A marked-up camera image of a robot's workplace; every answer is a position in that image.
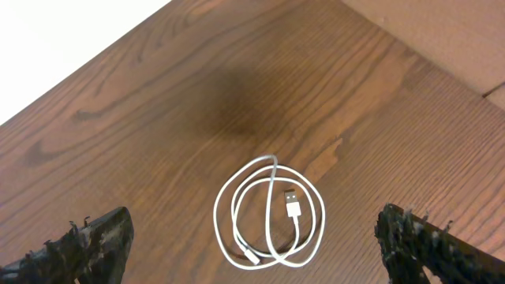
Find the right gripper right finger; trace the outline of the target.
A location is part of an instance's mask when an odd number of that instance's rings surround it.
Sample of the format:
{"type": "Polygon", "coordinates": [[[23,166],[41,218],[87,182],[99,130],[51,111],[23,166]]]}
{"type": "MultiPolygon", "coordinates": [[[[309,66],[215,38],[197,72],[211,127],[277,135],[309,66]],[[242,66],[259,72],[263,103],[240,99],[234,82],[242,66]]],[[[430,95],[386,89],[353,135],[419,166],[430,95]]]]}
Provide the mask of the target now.
{"type": "Polygon", "coordinates": [[[375,237],[389,283],[428,283],[428,269],[444,284],[504,283],[504,262],[395,204],[378,214],[375,237]]]}

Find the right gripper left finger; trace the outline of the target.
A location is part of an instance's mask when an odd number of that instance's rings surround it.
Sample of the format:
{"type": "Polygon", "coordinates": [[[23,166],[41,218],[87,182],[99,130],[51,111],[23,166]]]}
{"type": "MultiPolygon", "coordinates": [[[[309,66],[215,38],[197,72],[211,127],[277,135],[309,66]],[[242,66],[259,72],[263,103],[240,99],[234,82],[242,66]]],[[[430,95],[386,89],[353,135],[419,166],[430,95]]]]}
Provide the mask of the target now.
{"type": "Polygon", "coordinates": [[[2,283],[120,283],[133,244],[133,221],[126,207],[71,229],[37,252],[1,267],[2,283]]]}

